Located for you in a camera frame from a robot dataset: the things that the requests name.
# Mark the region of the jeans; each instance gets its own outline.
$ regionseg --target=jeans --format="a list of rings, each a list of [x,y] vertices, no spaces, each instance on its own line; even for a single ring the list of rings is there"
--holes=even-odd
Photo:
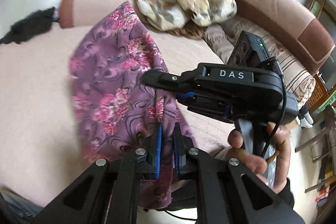
[[[40,213],[43,209],[42,207],[35,205],[31,201],[24,199],[11,191],[1,190],[1,194],[13,215],[22,224],[29,224],[33,220],[34,216]]]

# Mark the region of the metal screw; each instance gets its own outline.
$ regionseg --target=metal screw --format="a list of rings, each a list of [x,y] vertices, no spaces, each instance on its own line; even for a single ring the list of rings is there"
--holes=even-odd
[[[145,155],[146,154],[146,149],[144,148],[138,148],[135,153],[139,156]]]
[[[199,153],[199,150],[197,148],[190,148],[189,149],[189,154],[190,155],[196,156],[196,155],[198,155],[198,153]]]
[[[230,158],[229,159],[229,164],[233,166],[237,166],[239,164],[239,160],[236,158]]]
[[[106,159],[99,159],[99,160],[96,160],[96,164],[98,166],[104,166],[106,164]]]

